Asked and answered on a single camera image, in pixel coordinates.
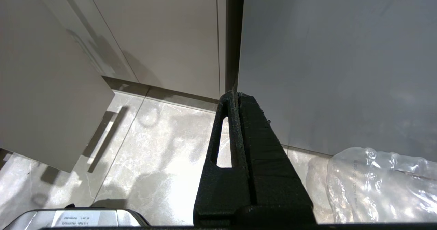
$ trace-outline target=sticker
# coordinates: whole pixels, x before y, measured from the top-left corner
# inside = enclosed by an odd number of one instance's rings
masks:
[[[52,227],[96,227],[100,210],[56,210]]]

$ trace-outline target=cabinet door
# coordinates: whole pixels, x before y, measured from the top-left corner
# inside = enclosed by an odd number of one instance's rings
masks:
[[[217,0],[94,0],[140,83],[218,99]]]
[[[0,0],[0,147],[71,171],[114,93],[41,0]]]

